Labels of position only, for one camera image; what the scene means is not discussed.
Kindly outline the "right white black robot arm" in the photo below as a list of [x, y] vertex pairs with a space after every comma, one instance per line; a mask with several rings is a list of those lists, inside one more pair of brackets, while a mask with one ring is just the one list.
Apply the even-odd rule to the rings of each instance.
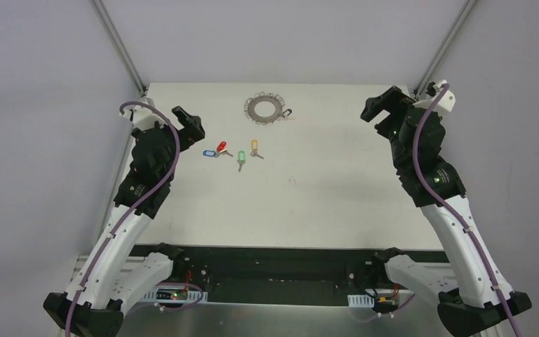
[[424, 100], [392, 86], [367, 99], [361, 119], [373, 121], [390, 144], [392, 161], [405, 192], [434, 229], [454, 274], [451, 280], [428, 270], [408, 253], [389, 248], [376, 253], [355, 281], [373, 301], [378, 315], [401, 308], [395, 295], [381, 296], [378, 287], [407, 289], [437, 311], [453, 336], [499, 336], [500, 325], [516, 324], [531, 309], [529, 296], [513, 289], [495, 264], [475, 223], [458, 171], [441, 156], [445, 114], [455, 106], [447, 81], [431, 83]]

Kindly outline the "left aluminium frame post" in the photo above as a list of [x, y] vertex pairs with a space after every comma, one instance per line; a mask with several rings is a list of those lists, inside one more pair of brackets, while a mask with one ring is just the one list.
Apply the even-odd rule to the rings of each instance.
[[90, 3], [133, 86], [137, 90], [139, 96], [144, 97], [147, 93], [147, 85], [140, 76], [104, 1], [90, 0]]

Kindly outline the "aluminium frame post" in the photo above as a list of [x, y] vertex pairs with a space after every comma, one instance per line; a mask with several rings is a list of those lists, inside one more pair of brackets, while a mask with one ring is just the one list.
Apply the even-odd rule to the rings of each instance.
[[90, 3], [133, 86], [137, 90], [139, 96], [144, 97], [147, 93], [147, 85], [140, 76], [104, 1], [90, 0]]
[[443, 40], [437, 47], [428, 67], [423, 72], [420, 81], [413, 89], [413, 94], [416, 98], [419, 98], [422, 94], [426, 93], [428, 83], [433, 80], [434, 75], [437, 73], [437, 70], [442, 65], [449, 49], [453, 45], [455, 38], [460, 33], [478, 2], [478, 0], [464, 1], [459, 13], [456, 15]]

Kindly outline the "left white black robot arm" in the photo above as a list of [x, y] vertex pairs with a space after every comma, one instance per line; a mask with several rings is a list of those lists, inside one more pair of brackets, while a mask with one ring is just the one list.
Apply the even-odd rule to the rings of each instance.
[[88, 259], [62, 293], [47, 295], [43, 308], [66, 336], [116, 336], [126, 314], [158, 283], [177, 284], [186, 265], [180, 249], [150, 253], [128, 275], [121, 269], [137, 239], [149, 227], [171, 191], [179, 156], [206, 133], [201, 118], [174, 107], [180, 128], [148, 103], [119, 108], [132, 123], [134, 145], [112, 209]]

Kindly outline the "green tagged key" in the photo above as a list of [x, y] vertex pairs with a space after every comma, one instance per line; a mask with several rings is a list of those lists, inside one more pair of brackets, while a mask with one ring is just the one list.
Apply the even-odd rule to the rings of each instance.
[[239, 164], [238, 172], [241, 172], [242, 167], [246, 163], [246, 153], [240, 150], [237, 156], [237, 163]]

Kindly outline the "right aluminium frame post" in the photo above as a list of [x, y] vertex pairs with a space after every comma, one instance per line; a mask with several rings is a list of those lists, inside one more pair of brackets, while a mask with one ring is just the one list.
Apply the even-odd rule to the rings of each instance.
[[419, 98], [422, 94], [426, 93], [428, 83], [433, 80], [434, 75], [437, 73], [437, 70], [442, 65], [449, 49], [453, 45], [455, 38], [460, 33], [478, 2], [478, 0], [464, 1], [459, 13], [456, 15], [443, 40], [437, 47], [428, 67], [423, 72], [420, 81], [413, 89], [413, 94], [416, 98]]

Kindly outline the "blue tagged key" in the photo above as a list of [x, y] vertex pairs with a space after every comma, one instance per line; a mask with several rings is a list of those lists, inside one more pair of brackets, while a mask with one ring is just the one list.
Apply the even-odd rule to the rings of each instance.
[[204, 150], [203, 155], [205, 157], [218, 158], [220, 154], [218, 152], [216, 152], [215, 150]]

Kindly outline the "left controller board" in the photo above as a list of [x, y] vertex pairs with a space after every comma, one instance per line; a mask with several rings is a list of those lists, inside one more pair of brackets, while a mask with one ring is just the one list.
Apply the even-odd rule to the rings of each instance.
[[158, 289], [156, 298], [158, 300], [187, 300], [188, 291], [178, 289]]

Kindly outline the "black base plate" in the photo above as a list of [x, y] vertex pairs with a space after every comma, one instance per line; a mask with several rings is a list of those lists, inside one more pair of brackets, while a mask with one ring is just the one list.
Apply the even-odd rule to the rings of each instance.
[[176, 257], [170, 282], [202, 289], [209, 303], [346, 306], [349, 296], [410, 294], [376, 270], [375, 249], [287, 249], [137, 244], [130, 255]]

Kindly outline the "yellow tagged key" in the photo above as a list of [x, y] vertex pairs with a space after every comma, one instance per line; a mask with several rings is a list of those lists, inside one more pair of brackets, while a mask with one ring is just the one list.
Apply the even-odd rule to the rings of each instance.
[[251, 141], [251, 153], [250, 153], [250, 156], [251, 157], [256, 157], [256, 158], [259, 158], [259, 159], [264, 159], [264, 157], [261, 156], [258, 153], [258, 141], [256, 139], [253, 139]]

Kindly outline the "right controller board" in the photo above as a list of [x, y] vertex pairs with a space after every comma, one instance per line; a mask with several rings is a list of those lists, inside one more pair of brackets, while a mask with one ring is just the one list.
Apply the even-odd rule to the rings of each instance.
[[373, 306], [373, 310], [375, 312], [381, 312], [381, 313], [394, 312], [398, 308], [399, 308], [399, 304], [397, 301], [387, 300], [387, 299], [376, 300]]

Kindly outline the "controller board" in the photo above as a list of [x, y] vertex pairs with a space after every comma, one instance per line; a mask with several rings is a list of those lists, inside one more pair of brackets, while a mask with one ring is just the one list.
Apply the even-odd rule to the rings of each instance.
[[398, 308], [399, 308], [399, 304], [397, 301], [387, 300], [387, 299], [376, 300], [373, 306], [373, 310], [375, 312], [381, 312], [381, 313], [394, 312]]
[[188, 291], [178, 289], [158, 289], [156, 298], [158, 300], [187, 300]]

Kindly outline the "metal disc keyring holder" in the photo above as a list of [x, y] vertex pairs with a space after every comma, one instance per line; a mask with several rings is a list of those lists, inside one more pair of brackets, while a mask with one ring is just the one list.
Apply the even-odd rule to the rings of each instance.
[[257, 124], [272, 124], [283, 119], [285, 101], [277, 93], [257, 92], [245, 100], [244, 113]]

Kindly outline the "red tagged key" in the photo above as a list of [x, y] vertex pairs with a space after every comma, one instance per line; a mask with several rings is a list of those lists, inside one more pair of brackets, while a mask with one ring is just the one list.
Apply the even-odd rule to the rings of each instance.
[[222, 141], [219, 143], [219, 145], [216, 147], [216, 151], [215, 151], [215, 156], [216, 157], [220, 157], [222, 155], [227, 155], [227, 156], [230, 156], [230, 157], [233, 157], [234, 155], [231, 154], [228, 149], [227, 149], [227, 142], [226, 141]]

